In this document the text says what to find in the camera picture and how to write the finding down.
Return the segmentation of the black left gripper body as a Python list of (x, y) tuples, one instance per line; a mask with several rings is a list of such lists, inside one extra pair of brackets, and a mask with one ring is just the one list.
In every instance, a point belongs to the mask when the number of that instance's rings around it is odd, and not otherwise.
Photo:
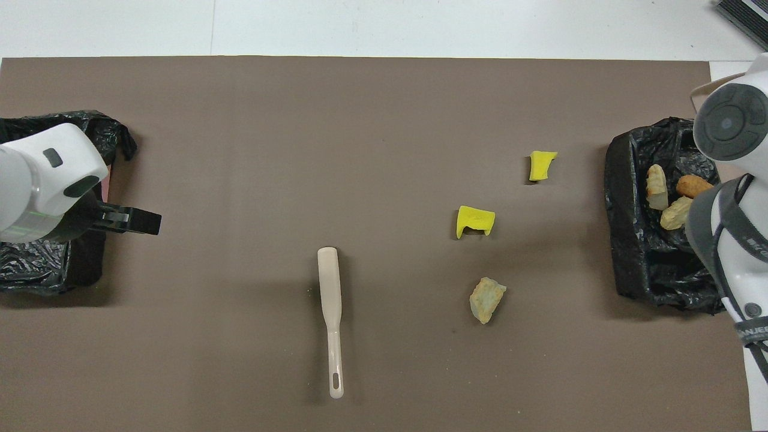
[(87, 232), (101, 218), (102, 205), (96, 197), (80, 197), (59, 222), (59, 241), (72, 241)]

